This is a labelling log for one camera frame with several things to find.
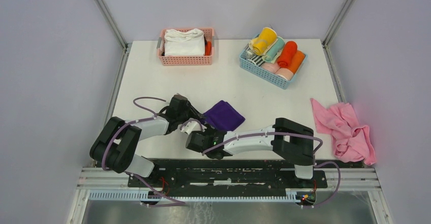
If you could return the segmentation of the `yellow towel with grey pattern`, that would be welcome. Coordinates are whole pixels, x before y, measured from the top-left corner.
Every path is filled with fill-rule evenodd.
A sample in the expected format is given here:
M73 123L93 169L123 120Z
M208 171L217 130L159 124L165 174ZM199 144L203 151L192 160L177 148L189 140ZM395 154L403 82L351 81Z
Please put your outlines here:
M253 45L254 50L252 51L256 55L263 55L265 51L277 40L277 37L277 33L272 28L264 27L257 36L257 40Z

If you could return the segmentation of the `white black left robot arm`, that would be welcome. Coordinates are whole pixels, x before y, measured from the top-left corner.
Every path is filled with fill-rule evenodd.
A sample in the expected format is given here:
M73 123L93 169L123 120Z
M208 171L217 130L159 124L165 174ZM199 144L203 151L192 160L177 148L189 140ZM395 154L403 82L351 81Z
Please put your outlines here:
M130 121L111 117L93 143L89 156L105 171L139 175L146 186L159 183L160 174L149 159L137 155L138 143L155 136L168 135L177 129L204 129L205 116L184 96L174 95L159 112L149 110L150 117Z

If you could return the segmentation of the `purple cloth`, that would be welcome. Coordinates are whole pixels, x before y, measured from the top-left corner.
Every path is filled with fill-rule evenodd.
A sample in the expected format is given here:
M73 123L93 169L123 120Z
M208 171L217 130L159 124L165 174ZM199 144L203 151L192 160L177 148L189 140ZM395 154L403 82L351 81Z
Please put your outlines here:
M207 123L222 131L234 131L245 122L245 118L223 100L204 112L204 116Z

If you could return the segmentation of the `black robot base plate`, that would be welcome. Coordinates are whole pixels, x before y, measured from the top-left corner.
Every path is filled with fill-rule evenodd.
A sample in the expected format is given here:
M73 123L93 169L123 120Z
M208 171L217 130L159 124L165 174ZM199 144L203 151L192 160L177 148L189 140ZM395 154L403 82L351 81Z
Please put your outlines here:
M296 177L285 160L156 159L145 182L170 197L284 197L289 189L327 188L324 171Z

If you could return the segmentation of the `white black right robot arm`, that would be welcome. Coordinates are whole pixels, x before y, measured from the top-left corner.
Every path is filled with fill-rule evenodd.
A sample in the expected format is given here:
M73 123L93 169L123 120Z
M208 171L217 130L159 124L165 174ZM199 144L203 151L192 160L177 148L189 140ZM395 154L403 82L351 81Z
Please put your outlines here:
M180 131L187 134L186 148L210 159L252 152L271 151L294 166L297 186L307 187L314 181L314 130L286 118L277 118L273 125L243 133L216 130L186 122Z

